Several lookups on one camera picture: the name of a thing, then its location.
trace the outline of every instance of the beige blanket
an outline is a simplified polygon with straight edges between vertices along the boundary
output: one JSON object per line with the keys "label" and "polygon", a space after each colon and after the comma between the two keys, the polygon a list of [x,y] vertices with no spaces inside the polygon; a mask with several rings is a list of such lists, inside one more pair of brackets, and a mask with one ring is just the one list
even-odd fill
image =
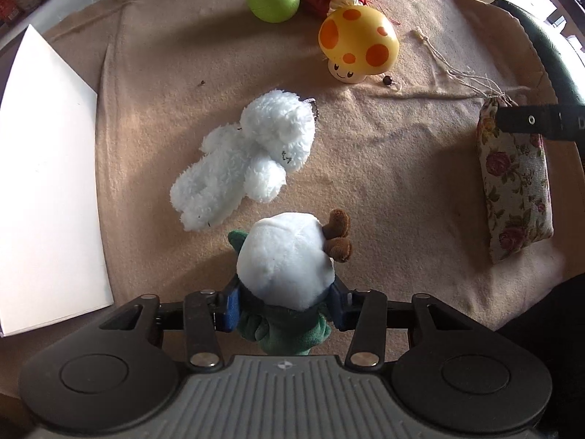
{"label": "beige blanket", "polygon": [[[320,21],[299,12],[263,23],[244,0],[105,0],[46,35],[99,90],[97,172],[107,269],[117,304],[153,292],[179,301],[220,289],[235,272],[226,234],[259,218],[303,211],[353,218],[355,254],[337,272],[350,288],[408,301],[427,292],[495,328],[553,286],[585,271],[585,181],[571,143],[549,143],[555,235],[493,266],[474,131],[481,100],[449,83],[411,30],[420,26],[463,70],[527,86],[520,102],[555,101],[527,36],[505,11],[477,0],[377,0],[401,52],[393,92],[373,76],[344,85],[317,44]],[[306,166],[271,204],[245,199],[217,229],[185,232],[169,189],[214,127],[238,120],[275,87],[314,97],[321,113]],[[0,340],[1,390],[15,394],[24,359],[86,318]],[[388,358],[406,348],[389,334]],[[350,334],[315,353],[344,355]],[[256,347],[221,335],[226,356]]]}

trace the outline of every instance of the white plush toy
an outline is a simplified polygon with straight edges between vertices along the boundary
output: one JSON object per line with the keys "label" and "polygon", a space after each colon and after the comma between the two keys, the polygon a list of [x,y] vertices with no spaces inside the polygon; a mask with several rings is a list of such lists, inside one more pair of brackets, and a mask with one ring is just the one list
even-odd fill
{"label": "white plush toy", "polygon": [[238,252],[242,337],[275,355],[309,354],[327,339],[322,301],[335,281],[333,261],[352,255],[349,229],[349,215],[334,209],[325,226],[308,213],[282,213],[249,234],[229,233]]}
{"label": "white plush toy", "polygon": [[171,203],[185,230],[220,225],[242,198],[267,203],[299,170],[315,137],[314,101],[271,90],[242,111],[239,124],[216,128],[201,144],[205,154],[171,187]]}

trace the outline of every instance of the white paper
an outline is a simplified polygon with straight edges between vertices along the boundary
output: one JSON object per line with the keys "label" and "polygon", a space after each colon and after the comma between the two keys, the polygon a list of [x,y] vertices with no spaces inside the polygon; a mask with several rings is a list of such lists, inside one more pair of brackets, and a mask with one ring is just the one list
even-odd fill
{"label": "white paper", "polygon": [[96,93],[28,26],[0,105],[0,325],[113,303],[95,184]]}

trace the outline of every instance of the floral fabric pouch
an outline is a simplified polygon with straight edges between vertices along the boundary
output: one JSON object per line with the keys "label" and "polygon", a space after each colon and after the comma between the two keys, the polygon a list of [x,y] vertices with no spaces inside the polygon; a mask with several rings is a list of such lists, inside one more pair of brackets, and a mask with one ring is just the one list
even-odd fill
{"label": "floral fabric pouch", "polygon": [[553,233],[542,136],[505,133],[495,126],[498,107],[511,105],[516,104],[508,98],[487,99],[477,130],[494,263]]}

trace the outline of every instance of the white plush bunny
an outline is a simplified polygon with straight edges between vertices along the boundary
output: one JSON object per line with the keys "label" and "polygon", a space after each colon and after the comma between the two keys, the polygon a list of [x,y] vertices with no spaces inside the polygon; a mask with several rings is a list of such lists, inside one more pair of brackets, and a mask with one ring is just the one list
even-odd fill
{"label": "white plush bunny", "polygon": [[315,138],[312,101],[271,90],[242,111],[239,124],[216,128],[201,144],[205,154],[171,187],[171,203],[185,230],[220,225],[247,195],[272,201],[299,170]]}

